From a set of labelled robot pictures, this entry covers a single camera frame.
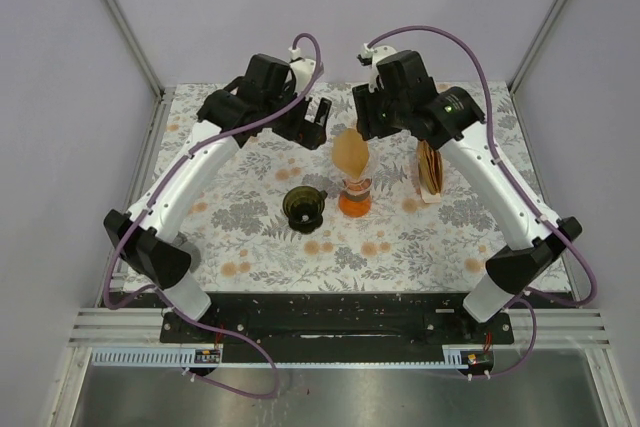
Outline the brown paper coffee filter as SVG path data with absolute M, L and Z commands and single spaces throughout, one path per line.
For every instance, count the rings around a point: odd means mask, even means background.
M 335 167 L 351 179 L 359 178 L 369 162 L 367 143 L 353 128 L 334 139 L 331 155 Z

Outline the clear glass dripper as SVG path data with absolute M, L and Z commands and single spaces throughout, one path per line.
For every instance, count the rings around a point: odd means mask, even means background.
M 344 192 L 364 195 L 370 188 L 376 161 L 376 153 L 372 150 L 341 150 L 335 153 L 333 162 L 340 172 Z

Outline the green glass dripper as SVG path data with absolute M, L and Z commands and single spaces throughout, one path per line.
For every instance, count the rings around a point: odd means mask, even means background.
M 300 234 L 311 234 L 323 224 L 327 192 L 311 186 L 298 186 L 284 197 L 282 210 L 289 227 Z

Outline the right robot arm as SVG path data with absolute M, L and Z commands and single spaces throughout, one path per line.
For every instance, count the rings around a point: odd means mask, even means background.
M 490 319 L 525 290 L 576 240 L 582 226 L 560 218 L 526 184 L 496 142 L 484 112 L 465 89 L 437 90 L 416 51 L 390 46 L 365 49 L 367 83 L 354 87 L 357 130 L 365 140 L 403 130 L 451 164 L 489 210 L 506 245 L 486 263 L 486 273 L 465 297 L 455 318 L 457 335 L 469 343 L 491 329 Z

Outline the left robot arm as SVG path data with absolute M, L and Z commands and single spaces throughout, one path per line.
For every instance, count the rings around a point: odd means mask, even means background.
M 183 146 L 164 172 L 126 212 L 110 211 L 104 227 L 115 257 L 146 277 L 185 316 L 182 330 L 205 342 L 217 329 L 211 300 L 191 272 L 191 255 L 174 243 L 196 198 L 216 173 L 262 129 L 314 150 L 326 140 L 330 101 L 305 118 L 309 92 L 323 72 L 297 48 L 289 61 L 256 54 L 244 75 L 211 93 Z

